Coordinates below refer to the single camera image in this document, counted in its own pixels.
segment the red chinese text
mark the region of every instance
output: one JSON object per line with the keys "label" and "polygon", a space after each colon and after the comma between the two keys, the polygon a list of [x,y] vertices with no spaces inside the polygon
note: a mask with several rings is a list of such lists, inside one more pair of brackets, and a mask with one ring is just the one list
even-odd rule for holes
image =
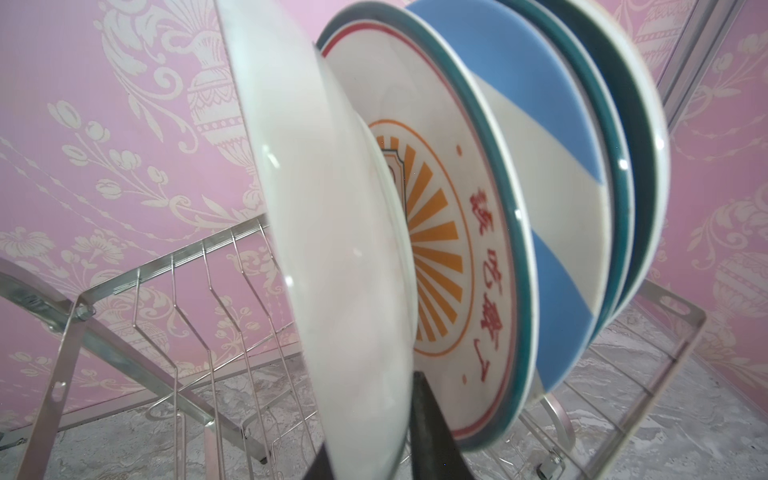
{"label": "red chinese text", "polygon": [[502,292],[502,273],[498,271],[498,258],[496,250],[488,249],[488,259],[482,263],[483,277],[485,278],[485,287],[491,288],[494,283],[498,284],[498,292]]}
{"label": "red chinese text", "polygon": [[480,320],[480,328],[488,329],[488,333],[491,334],[491,341],[494,343],[494,347],[498,350],[498,332],[502,329],[502,319],[498,315],[496,304],[488,299],[488,294],[483,293],[485,302],[482,306],[482,320]]}
{"label": "red chinese text", "polygon": [[488,210],[488,197],[485,196],[485,190],[478,189],[478,193],[469,198],[472,203],[472,213],[475,214],[480,222],[480,234],[486,230],[493,231],[493,214]]}
{"label": "red chinese text", "polygon": [[478,358],[480,359],[480,381],[485,381],[485,376],[488,375],[488,368],[491,366],[491,362],[488,360],[483,360],[482,355],[480,354],[480,347],[478,346],[480,344],[480,339],[475,339],[475,351],[478,353]]}

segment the plate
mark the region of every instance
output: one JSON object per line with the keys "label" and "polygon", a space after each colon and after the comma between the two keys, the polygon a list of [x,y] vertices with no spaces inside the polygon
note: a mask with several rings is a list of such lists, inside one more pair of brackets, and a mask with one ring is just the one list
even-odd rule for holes
{"label": "plate", "polygon": [[530,227],[501,132],[463,63],[408,11],[352,5],[317,44],[384,151],[406,212],[415,367],[459,446],[487,445],[525,402],[538,331]]}
{"label": "plate", "polygon": [[670,189],[667,121],[640,52],[600,5],[590,0],[539,3],[581,39],[613,94],[627,137],[634,177],[634,245],[615,317],[640,289],[661,238]]}
{"label": "plate", "polygon": [[535,398],[581,357],[603,304],[613,213],[602,135],[567,62],[518,13],[494,0],[418,0],[408,8],[477,76],[520,178],[541,302],[543,391]]}
{"label": "plate", "polygon": [[398,252],[407,227],[392,223],[383,156],[278,5],[217,6],[334,477],[388,478],[409,421],[415,272]]}
{"label": "plate", "polygon": [[402,270],[407,273],[404,280],[406,282],[406,291],[409,292],[407,297],[409,301],[408,319],[411,320],[411,337],[415,338],[419,321],[419,301],[416,296],[418,290],[416,286],[416,269],[413,263],[413,249],[411,248],[411,237],[408,231],[408,224],[406,223],[406,216],[402,209],[403,203],[393,181],[392,170],[384,158],[379,142],[373,137],[368,125],[359,115],[357,120],[363,135],[368,139],[370,158],[373,159],[370,162],[371,174],[376,178],[376,182],[384,192],[387,212],[392,224],[392,232],[395,234],[395,240],[397,241],[397,255],[400,259]]}
{"label": "plate", "polygon": [[500,0],[541,30],[560,51],[581,82],[606,146],[614,207],[614,242],[603,305],[592,340],[611,320],[624,288],[634,242],[634,181],[627,139],[618,110],[600,70],[572,31],[549,10],[531,0]]}

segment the metal rod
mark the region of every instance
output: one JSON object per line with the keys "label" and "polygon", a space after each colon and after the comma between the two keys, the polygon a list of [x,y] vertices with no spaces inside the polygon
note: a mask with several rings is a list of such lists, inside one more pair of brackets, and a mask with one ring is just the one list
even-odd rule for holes
{"label": "metal rod", "polygon": [[[232,230],[233,232],[242,231],[237,227],[233,227]],[[129,288],[135,285],[135,277],[130,284]],[[34,314],[56,332],[65,331],[69,312],[74,308],[72,301],[55,288],[3,258],[0,258],[0,296]],[[170,398],[169,394],[173,395],[173,377],[104,324],[97,321],[86,322],[82,345],[96,357],[143,385],[155,395],[168,396],[168,398]],[[194,393],[183,392],[179,395],[178,401],[179,410],[195,421],[206,425],[214,419],[214,412],[210,405]],[[224,438],[237,448],[242,448],[243,436],[240,428],[227,417],[221,418],[220,421]],[[249,445],[249,452],[259,460],[266,458],[266,449],[258,442],[252,442]]]}
{"label": "metal rod", "polygon": [[[182,480],[187,480],[187,416],[178,412],[176,415],[181,416],[181,478]],[[250,459],[247,448],[248,445],[243,445],[246,458]]]}
{"label": "metal rod", "polygon": [[701,78],[709,70],[709,65],[745,2],[746,0],[695,2],[691,17],[697,18],[703,27],[701,30],[683,29],[677,42],[687,48],[676,47],[673,50],[669,65],[677,65],[677,68],[674,73],[665,72],[666,75],[660,78],[659,83],[660,91],[664,94],[664,113],[670,133],[674,132],[685,107]]}
{"label": "metal rod", "polygon": [[[266,242],[266,248],[270,251],[270,255],[272,256],[272,250],[270,248],[270,242],[266,239],[266,235],[264,234],[264,229],[261,225],[261,222],[259,222],[259,228],[261,229],[262,236],[264,237],[264,241]],[[306,420],[304,417],[304,409],[301,406],[301,402],[299,401],[299,394],[296,391],[296,384],[293,381],[293,376],[290,374],[290,371],[288,370],[288,364],[286,363],[286,357],[283,354],[283,346],[280,345],[280,338],[277,336],[277,331],[275,330],[275,324],[272,321],[272,314],[266,309],[266,306],[264,305],[264,302],[261,300],[261,296],[256,292],[256,288],[253,286],[253,283],[251,283],[250,278],[245,273],[245,269],[243,268],[243,259],[240,258],[240,251],[237,249],[237,239],[234,237],[232,238],[232,246],[235,249],[235,257],[237,257],[237,262],[240,265],[240,273],[243,275],[243,278],[245,279],[246,283],[248,284],[248,287],[250,288],[250,291],[253,293],[253,296],[256,297],[256,300],[259,302],[259,305],[261,306],[262,311],[264,311],[264,314],[266,315],[267,321],[270,323],[270,330],[272,332],[272,335],[275,337],[275,343],[277,344],[277,351],[280,353],[280,361],[283,363],[283,368],[286,371],[286,375],[288,377],[288,382],[290,383],[290,388],[293,391],[293,398],[296,400],[296,406],[299,409],[299,415],[301,415],[302,422],[304,423],[304,428],[306,429],[307,435],[310,437],[310,445],[312,446],[312,452],[317,455],[317,449],[315,448],[315,442],[312,440],[312,434],[310,432],[310,427],[306,424]]]}
{"label": "metal rod", "polygon": [[[641,287],[640,290],[641,295],[643,296],[645,296],[645,292],[653,293],[654,291],[663,291],[668,293],[668,296],[674,296],[672,293],[662,289],[655,283],[649,282],[648,280],[645,280],[643,287]],[[655,297],[646,296],[646,298],[655,303],[660,303],[660,297],[658,295]],[[627,443],[629,443],[632,435],[634,435],[637,429],[640,428],[640,423],[642,420],[655,407],[658,398],[662,393],[664,393],[664,390],[669,386],[674,377],[683,368],[685,360],[693,352],[699,338],[707,328],[707,314],[701,308],[693,305],[690,302],[687,302],[684,299],[680,299],[679,297],[677,299],[685,303],[690,309],[690,312],[684,319],[694,327],[694,330],[686,339],[683,339],[680,342],[680,345],[677,347],[675,354],[673,355],[673,359],[670,359],[670,361],[666,362],[661,368],[657,370],[656,375],[654,375],[650,382],[653,390],[656,392],[655,395],[640,397],[624,415],[622,424],[626,430],[626,433],[623,435],[613,435],[610,437],[606,442],[602,444],[598,452],[590,461],[589,468],[590,470],[594,471],[597,478],[601,478],[611,470],[611,467],[616,462],[616,459],[621,453],[621,450]]]}
{"label": "metal rod", "polygon": [[583,393],[579,392],[576,387],[571,385],[567,380],[563,380],[563,384],[567,386],[569,389],[573,390],[576,395],[579,396],[580,399],[584,400],[590,407],[592,407],[597,413],[603,416],[606,420],[608,420],[608,423],[613,425],[615,428],[619,429],[621,433],[624,433],[624,429],[619,425],[616,421],[614,421],[610,415],[608,415],[606,412],[603,412],[600,410],[598,406],[596,406],[590,399],[588,399]]}
{"label": "metal rod", "polygon": [[[279,329],[277,329],[277,332],[278,332],[278,333],[280,333],[280,332],[282,332],[283,330],[285,330],[286,328],[288,328],[288,327],[289,327],[289,326],[291,326],[291,325],[293,325],[293,322],[288,322],[286,325],[284,325],[284,326],[281,326]],[[257,348],[257,347],[259,347],[259,346],[263,345],[265,342],[268,342],[268,341],[270,341],[271,339],[272,339],[272,334],[270,333],[269,335],[267,335],[267,336],[266,336],[266,337],[264,337],[263,339],[259,340],[258,342],[254,343],[252,346],[248,347],[248,350],[246,350],[246,352],[250,352],[251,350],[253,350],[253,349],[255,349],[255,348]],[[220,369],[224,368],[225,366],[229,365],[230,363],[232,363],[232,362],[236,362],[237,360],[239,360],[239,359],[240,359],[240,357],[241,357],[241,356],[243,356],[243,353],[242,353],[242,352],[241,352],[241,353],[238,353],[237,355],[235,355],[235,356],[234,356],[234,357],[232,357],[231,359],[227,360],[226,362],[224,362],[224,363],[222,363],[221,365],[219,365],[218,367],[216,367],[216,368],[214,369],[214,372],[218,372]],[[194,387],[196,384],[198,384],[200,381],[202,381],[202,380],[205,380],[206,378],[208,378],[208,375],[210,375],[210,374],[206,372],[206,373],[204,373],[202,376],[199,376],[199,377],[197,377],[197,378],[196,378],[195,380],[193,380],[192,382],[189,382],[189,383],[188,383],[188,384],[186,384],[185,386],[182,386],[181,388],[179,388],[179,392],[183,392],[183,391],[185,391],[185,390],[188,390],[188,389],[191,389],[191,388],[193,388],[193,387]],[[172,395],[172,394],[169,394],[169,395],[166,395],[165,397],[162,397],[162,398],[161,398],[161,399],[159,399],[159,400],[156,400],[156,401],[155,401],[155,403],[153,403],[153,404],[152,404],[152,405],[151,405],[151,406],[150,406],[150,407],[147,409],[147,413],[146,413],[145,415],[146,415],[146,416],[147,416],[147,417],[148,417],[150,420],[160,420],[158,417],[156,417],[155,415],[153,415],[151,412],[152,412],[152,410],[153,410],[153,409],[155,409],[155,408],[156,408],[158,405],[160,405],[162,402],[165,402],[166,400],[168,400],[168,399],[171,397],[171,395]]]}
{"label": "metal rod", "polygon": [[[296,386],[301,385],[305,381],[306,381],[306,379],[299,380],[298,382],[296,382]],[[255,412],[251,416],[246,417],[246,419],[243,420],[243,425],[250,425],[250,423],[253,420],[256,420],[256,418],[259,417],[265,410],[267,410],[269,407],[271,407],[275,403],[278,403],[280,400],[284,399],[289,393],[291,393],[291,389],[290,388],[283,390],[278,396],[276,396],[275,398],[271,399],[263,407],[261,407],[261,410],[259,412]]]}
{"label": "metal rod", "polygon": [[5,445],[0,445],[0,452],[2,452],[3,450],[12,449],[13,447],[18,447],[19,445],[24,445],[26,442],[27,442],[27,439],[24,437],[21,437],[20,439],[14,442],[9,442],[9,443],[6,443]]}
{"label": "metal rod", "polygon": [[408,459],[411,458],[411,444],[410,444],[410,442],[408,441],[407,438],[406,438],[406,444],[403,446],[402,449],[403,449],[404,453],[406,454],[406,456],[404,456],[402,458],[402,460],[400,460],[400,465],[402,465],[403,463],[407,462]]}
{"label": "metal rod", "polygon": [[258,217],[256,218],[256,223],[258,223],[258,225],[259,225],[259,231],[261,232],[261,237],[264,239],[264,243],[266,243],[266,251],[268,251],[270,253],[270,258],[272,259],[272,263],[275,264],[275,268],[277,268],[277,271],[282,273],[283,271],[280,269],[280,265],[277,264],[277,260],[275,260],[274,253],[272,253],[272,247],[270,246],[270,240],[268,238],[266,238],[266,233],[264,233],[265,225],[262,224],[261,219],[259,219]]}
{"label": "metal rod", "polygon": [[639,337],[640,337],[640,339],[642,339],[643,341],[645,341],[645,343],[647,343],[648,345],[650,345],[650,346],[654,347],[656,350],[658,350],[658,351],[660,351],[660,352],[662,352],[662,353],[666,354],[666,355],[667,355],[668,357],[670,357],[671,359],[673,359],[673,358],[674,358],[674,356],[672,355],[672,352],[669,352],[669,351],[667,351],[667,349],[665,349],[665,348],[664,348],[664,347],[662,347],[661,345],[658,345],[658,344],[657,344],[657,343],[655,343],[653,340],[649,339],[647,336],[645,336],[645,335],[643,335],[642,333],[638,332],[637,330],[635,330],[634,328],[632,328],[632,327],[631,327],[631,326],[630,326],[628,323],[626,323],[625,321],[623,321],[623,320],[619,320],[619,319],[616,319],[614,322],[615,322],[615,323],[618,323],[619,325],[623,326],[625,329],[627,329],[627,330],[629,330],[630,332],[634,333],[635,335],[639,336]]}
{"label": "metal rod", "polygon": [[75,312],[78,305],[80,305],[80,299],[70,308],[64,337],[61,339],[56,363],[48,380],[48,388],[45,390],[40,411],[35,418],[35,426],[32,427],[22,464],[16,474],[18,480],[42,480],[48,468],[58,424],[72,384],[74,366],[78,362],[78,354],[88,322],[91,321],[90,319],[82,321],[77,317]]}
{"label": "metal rod", "polygon": [[633,382],[635,382],[635,383],[637,384],[637,386],[639,386],[640,388],[642,388],[642,389],[643,389],[643,390],[644,390],[644,391],[645,391],[645,392],[646,392],[648,395],[653,395],[653,394],[654,394],[654,393],[653,393],[653,392],[651,392],[651,391],[648,389],[648,387],[646,387],[646,386],[645,386],[645,385],[644,385],[644,384],[643,384],[643,383],[642,383],[640,380],[636,379],[636,378],[635,378],[635,377],[634,377],[634,376],[633,376],[631,373],[629,373],[629,372],[625,372],[625,371],[624,371],[624,369],[622,369],[620,366],[618,366],[618,365],[616,365],[615,363],[613,363],[612,361],[610,361],[610,360],[609,360],[609,358],[607,358],[607,357],[606,357],[605,355],[603,355],[602,353],[598,352],[598,351],[597,351],[597,350],[596,350],[596,349],[595,349],[595,348],[594,348],[592,345],[590,345],[588,348],[589,348],[589,350],[590,350],[592,353],[594,353],[595,355],[597,355],[598,357],[600,357],[600,359],[602,359],[602,360],[603,360],[604,362],[606,362],[608,365],[610,365],[610,366],[614,367],[614,368],[615,368],[615,369],[616,369],[616,370],[617,370],[619,373],[623,373],[623,374],[624,374],[624,376],[626,376],[627,378],[629,378],[629,380],[632,380]]}
{"label": "metal rod", "polygon": [[203,449],[205,458],[205,480],[221,479],[221,455],[219,455],[219,437],[209,428],[203,429]]}
{"label": "metal rod", "polygon": [[134,330],[136,330],[139,335],[144,338],[144,340],[149,343],[154,350],[162,356],[166,362],[170,363],[170,366],[174,369],[174,480],[177,480],[179,478],[179,448],[178,448],[178,439],[179,439],[179,426],[178,426],[178,418],[179,418],[179,367],[176,365],[176,363],[170,359],[170,357],[159,347],[157,344],[152,341],[152,339],[147,335],[138,325],[138,314],[139,314],[139,289],[141,288],[141,268],[136,269],[136,298],[134,300],[134,318],[131,325],[134,327]]}
{"label": "metal rod", "polygon": [[[232,244],[235,243],[235,237],[234,234],[232,235]],[[227,318],[230,320],[230,323],[232,323],[232,327],[237,331],[237,335],[240,337],[240,346],[243,348],[243,359],[245,360],[245,369],[248,374],[248,380],[250,381],[250,388],[253,391],[253,402],[256,404],[256,411],[260,412],[261,408],[259,407],[259,396],[256,391],[256,383],[253,381],[253,373],[250,369],[250,360],[248,359],[247,355],[247,349],[245,347],[245,338],[243,337],[243,330],[240,329],[240,326],[237,325],[237,322],[230,314],[230,311],[228,310],[227,306],[224,305],[224,302],[221,301],[221,297],[219,297],[219,294],[216,293],[216,290],[214,289],[214,284],[210,281],[210,268],[208,266],[208,255],[205,253],[205,246],[203,248],[203,263],[205,264],[205,275],[208,280],[208,290],[210,291],[210,294],[214,296],[216,301],[219,303],[219,306],[224,311],[224,313],[227,315]],[[266,430],[264,429],[264,422],[261,422],[261,434],[264,438],[264,445],[269,444],[269,440],[266,438]],[[269,457],[267,456],[267,464],[270,468],[270,476],[275,478],[275,471],[272,465],[272,462],[269,461]]]}
{"label": "metal rod", "polygon": [[547,441],[545,440],[545,438],[544,438],[544,437],[542,437],[541,435],[539,435],[539,433],[538,433],[538,430],[536,429],[536,427],[534,427],[534,426],[533,426],[533,424],[531,424],[531,422],[529,422],[529,421],[526,419],[526,417],[523,415],[523,412],[520,412],[520,416],[518,417],[518,420],[520,420],[520,423],[522,423],[523,425],[525,425],[525,428],[526,428],[526,429],[528,429],[528,431],[531,433],[531,435],[533,435],[533,436],[534,436],[534,438],[536,439],[536,441],[537,441],[537,442],[539,442],[539,444],[540,444],[542,447],[544,447],[544,448],[545,448],[545,449],[547,449],[547,450],[549,450],[549,449],[551,448],[551,447],[549,446],[549,444],[547,443]]}
{"label": "metal rod", "polygon": [[[519,457],[519,458],[524,458],[524,456],[523,456],[523,453],[520,451],[520,449],[518,448],[518,446],[517,446],[515,443],[513,443],[513,442],[512,442],[512,437],[513,437],[513,436],[514,436],[514,434],[510,435],[510,436],[509,436],[509,438],[508,438],[508,439],[506,439],[506,440],[504,441],[504,443],[508,443],[508,444],[509,444],[509,446],[510,446],[510,447],[511,447],[513,450],[515,450],[515,453],[517,453],[517,454],[518,454],[518,457]],[[520,467],[518,468],[518,475],[520,475],[520,471],[521,471],[521,470],[522,470],[522,465],[520,465]]]}
{"label": "metal rod", "polygon": [[272,422],[275,425],[275,429],[277,430],[277,437],[272,441],[272,449],[270,450],[270,454],[272,455],[272,459],[274,459],[275,464],[280,461],[280,450],[275,447],[275,444],[277,442],[280,442],[280,446],[283,445],[283,433],[280,431],[280,423],[277,421],[277,417],[275,417],[275,414],[272,413],[271,409],[267,409],[266,413],[270,414],[270,417],[272,417]]}
{"label": "metal rod", "polygon": [[496,453],[496,451],[492,447],[488,447],[488,451],[491,453],[491,458],[493,458],[494,462],[496,462],[496,465],[498,465],[498,467],[501,469],[502,473],[507,478],[507,480],[513,480],[512,476],[509,475],[509,472],[507,472],[507,468],[502,465],[502,462],[508,463],[513,467],[515,466],[515,464],[504,460],[502,457],[498,455],[498,453]]}
{"label": "metal rod", "polygon": [[576,431],[571,417],[568,416],[563,405],[552,393],[544,395],[539,403],[549,415],[549,419],[558,433],[560,443],[566,445],[569,451],[572,450],[576,446]]}
{"label": "metal rod", "polygon": [[178,305],[177,297],[176,297],[176,267],[174,265],[174,255],[170,255],[170,284],[171,284],[171,292],[172,292],[172,302],[174,305],[174,309],[179,314],[181,319],[184,321],[184,323],[187,324],[187,326],[192,330],[192,333],[197,338],[197,341],[200,342],[200,344],[205,349],[205,353],[208,356],[208,370],[210,372],[210,392],[211,395],[214,398],[214,431],[216,432],[216,453],[217,453],[217,459],[218,459],[218,465],[219,465],[219,478],[222,480],[226,479],[226,474],[224,473],[224,456],[223,456],[223,445],[221,443],[221,422],[219,420],[219,406],[218,401],[216,399],[216,377],[214,376],[214,359],[213,356],[210,353],[210,348],[208,347],[208,344],[205,343],[205,340],[203,340],[203,337],[200,336],[200,334],[197,332],[197,330],[192,326],[192,323],[189,321],[187,316],[184,314],[183,311],[181,311],[181,308]]}
{"label": "metal rod", "polygon": [[242,425],[240,429],[243,431],[243,450],[245,450],[245,463],[246,463],[246,466],[248,467],[248,478],[250,480],[254,480],[253,463],[250,461],[250,455],[248,455],[248,442],[246,442],[247,434],[246,434],[245,425]]}
{"label": "metal rod", "polygon": [[[552,445],[556,446],[563,453],[563,455],[568,457],[568,460],[571,460],[571,462],[573,462],[573,464],[576,465],[576,468],[581,470],[581,473],[583,473],[588,480],[594,480],[592,476],[587,472],[586,468],[582,466],[581,463],[579,463],[579,461],[576,460],[576,458],[574,458],[573,455],[571,455],[571,453],[568,450],[565,449],[564,445],[561,445],[557,439],[553,439],[551,435],[547,433],[546,430],[544,430],[538,423],[536,423],[536,421],[534,420],[534,418],[531,416],[530,413],[522,412],[520,414],[520,420],[523,421],[526,427],[528,427],[528,430],[531,430],[531,433],[533,433],[533,429],[531,426],[535,427],[539,432],[541,432],[542,435],[544,435],[547,438],[547,440],[549,440],[549,442]],[[541,440],[541,437],[539,437],[538,435],[536,436],[539,439],[539,442],[541,442],[541,444],[543,445],[544,442]]]}
{"label": "metal rod", "polygon": [[[262,235],[264,235],[264,228],[268,226],[269,223],[268,219],[266,218],[266,214],[261,214],[258,217],[246,220],[233,227],[214,233],[210,237],[206,237],[197,242],[190,243],[186,247],[180,248],[179,250],[169,253],[168,255],[163,255],[160,258],[140,266],[139,268],[141,268],[141,281],[146,282],[147,280],[153,279],[156,276],[160,276],[163,273],[169,272],[171,257],[174,259],[174,266],[178,268],[185,263],[202,257],[203,247],[205,247],[205,250],[208,253],[211,253],[214,250],[219,250],[220,248],[226,247],[232,243],[232,236],[238,240],[242,240],[243,238],[260,230]],[[118,293],[123,293],[125,290],[133,288],[135,283],[136,269],[129,270],[126,273],[122,273],[115,278],[106,280],[105,282],[99,283],[97,286],[85,290],[82,293],[82,299],[84,303],[94,305],[97,301],[107,298],[110,295],[117,295]]]}
{"label": "metal rod", "polygon": [[[272,450],[275,449],[275,444],[278,442],[283,442],[283,437],[291,433],[293,430],[295,430],[299,425],[304,424],[306,425],[306,421],[311,419],[315,414],[317,413],[317,410],[310,413],[307,417],[302,417],[301,420],[293,424],[293,426],[289,429],[287,429],[285,432],[280,433],[276,439],[272,441]],[[310,433],[309,429],[306,430],[306,434],[310,437],[310,441],[312,440],[312,434]]]}

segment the plate with orange sunburst design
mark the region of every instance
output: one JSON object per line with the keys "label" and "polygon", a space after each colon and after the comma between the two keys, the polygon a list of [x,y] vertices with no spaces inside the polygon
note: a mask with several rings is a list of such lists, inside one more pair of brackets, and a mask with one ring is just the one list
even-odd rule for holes
{"label": "plate with orange sunburst design", "polygon": [[459,446],[487,445],[520,412],[538,343],[531,229],[496,120],[461,60],[405,10],[352,5],[317,45],[376,137],[407,220],[414,367]]}

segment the white plate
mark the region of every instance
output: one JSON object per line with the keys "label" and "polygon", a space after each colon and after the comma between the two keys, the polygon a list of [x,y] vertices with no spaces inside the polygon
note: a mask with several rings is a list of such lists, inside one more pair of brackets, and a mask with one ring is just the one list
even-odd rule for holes
{"label": "white plate", "polygon": [[388,478],[409,420],[415,300],[383,160],[279,6],[217,4],[333,474]]}
{"label": "white plate", "polygon": [[407,273],[405,277],[406,291],[409,292],[409,315],[411,320],[411,328],[413,338],[416,336],[419,322],[419,300],[416,297],[418,292],[416,286],[416,269],[413,263],[413,250],[411,248],[411,237],[408,232],[408,224],[406,223],[405,212],[403,212],[403,203],[399,198],[399,192],[393,181],[393,173],[389,168],[382,150],[379,147],[379,143],[371,134],[371,130],[366,125],[366,122],[358,116],[360,128],[363,130],[364,135],[368,138],[368,148],[371,158],[376,159],[371,162],[372,174],[376,176],[376,180],[381,185],[382,190],[387,200],[387,210],[392,222],[392,231],[395,234],[397,240],[398,249],[397,254],[402,264],[402,269]]}
{"label": "white plate", "polygon": [[406,210],[415,366],[459,446],[487,445],[523,406],[538,331],[530,226],[501,132],[472,74],[407,11],[352,5],[318,46],[376,135]]}
{"label": "white plate", "polygon": [[643,57],[604,8],[592,0],[538,1],[579,37],[600,68],[627,137],[634,176],[635,230],[629,273],[615,317],[643,283],[661,238],[670,189],[667,121]]}

